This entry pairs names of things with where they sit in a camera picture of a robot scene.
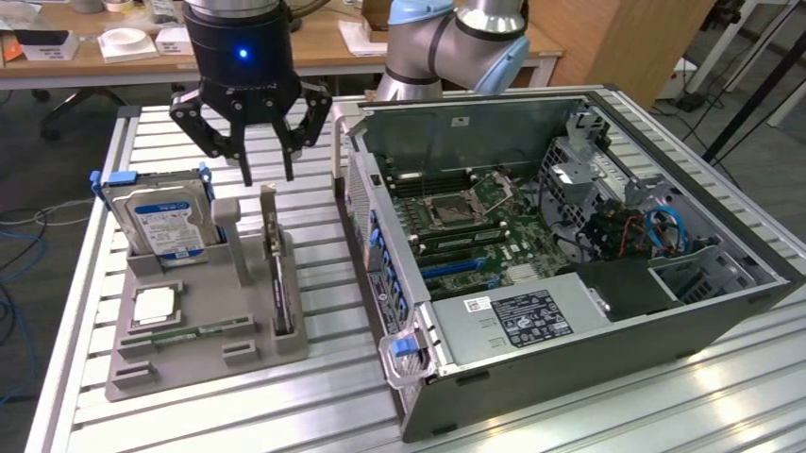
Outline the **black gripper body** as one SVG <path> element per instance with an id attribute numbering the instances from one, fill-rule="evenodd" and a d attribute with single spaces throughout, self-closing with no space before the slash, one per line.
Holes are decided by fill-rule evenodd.
<path id="1" fill-rule="evenodd" d="M 285 5 L 185 5 L 200 99 L 250 126 L 281 118 L 300 93 Z"/>

